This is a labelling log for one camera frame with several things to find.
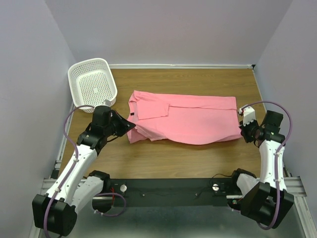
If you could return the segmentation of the white perforated plastic basket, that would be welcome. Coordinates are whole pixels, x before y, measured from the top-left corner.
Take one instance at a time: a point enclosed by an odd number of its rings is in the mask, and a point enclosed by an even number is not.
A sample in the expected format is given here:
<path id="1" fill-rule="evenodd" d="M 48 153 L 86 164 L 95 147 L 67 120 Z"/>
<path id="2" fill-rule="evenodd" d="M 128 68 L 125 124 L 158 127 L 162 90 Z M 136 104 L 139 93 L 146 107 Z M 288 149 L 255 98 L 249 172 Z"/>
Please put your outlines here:
<path id="1" fill-rule="evenodd" d="M 68 82 L 75 107 L 92 113 L 96 106 L 103 105 L 105 99 L 116 102 L 117 87 L 105 59 L 94 58 L 72 65 L 68 72 Z"/>

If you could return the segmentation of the pink t shirt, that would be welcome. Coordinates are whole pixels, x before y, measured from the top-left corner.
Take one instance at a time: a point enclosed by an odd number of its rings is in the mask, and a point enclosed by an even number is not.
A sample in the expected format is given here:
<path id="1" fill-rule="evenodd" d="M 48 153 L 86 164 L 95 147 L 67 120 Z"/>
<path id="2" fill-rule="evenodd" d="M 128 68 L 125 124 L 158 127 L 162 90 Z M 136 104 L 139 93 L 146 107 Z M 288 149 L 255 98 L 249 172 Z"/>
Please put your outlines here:
<path id="1" fill-rule="evenodd" d="M 205 145 L 241 138 L 235 97 L 134 91 L 128 102 L 130 143 L 149 139 Z"/>

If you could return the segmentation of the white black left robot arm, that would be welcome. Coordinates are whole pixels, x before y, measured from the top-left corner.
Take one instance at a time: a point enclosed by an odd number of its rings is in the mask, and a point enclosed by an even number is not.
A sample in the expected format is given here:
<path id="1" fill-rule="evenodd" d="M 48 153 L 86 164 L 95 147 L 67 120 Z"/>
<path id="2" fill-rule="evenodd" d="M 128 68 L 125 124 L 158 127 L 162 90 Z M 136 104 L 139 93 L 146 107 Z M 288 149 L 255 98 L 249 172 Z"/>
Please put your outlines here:
<path id="1" fill-rule="evenodd" d="M 66 237 L 73 230 L 79 212 L 95 196 L 108 196 L 111 200 L 122 194 L 113 191 L 109 175 L 93 172 L 84 183 L 86 170 L 98 157 L 101 150 L 111 141 L 124 136 L 135 124 L 123 118 L 108 106 L 94 108 L 92 121 L 74 142 L 67 133 L 66 139 L 73 145 L 74 152 L 68 164 L 54 184 L 44 195 L 37 194 L 32 201 L 35 227 L 43 229 L 45 237 L 55 233 Z"/>

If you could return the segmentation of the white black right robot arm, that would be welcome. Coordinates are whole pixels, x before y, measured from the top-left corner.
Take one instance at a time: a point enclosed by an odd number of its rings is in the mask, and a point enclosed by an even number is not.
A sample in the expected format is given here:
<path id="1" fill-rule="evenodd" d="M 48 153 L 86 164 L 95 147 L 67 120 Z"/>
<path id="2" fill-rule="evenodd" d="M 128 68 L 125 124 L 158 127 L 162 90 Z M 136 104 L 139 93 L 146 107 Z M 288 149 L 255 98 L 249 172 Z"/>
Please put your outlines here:
<path id="1" fill-rule="evenodd" d="M 283 114 L 267 111 L 261 124 L 251 106 L 239 110 L 243 116 L 239 127 L 247 143 L 254 143 L 261 156 L 260 178 L 251 172 L 237 169 L 228 181 L 233 194 L 242 198 L 231 207 L 258 223 L 264 229 L 275 229 L 294 204 L 294 196 L 287 192 L 283 175 L 283 154 L 287 136 L 280 133 Z"/>

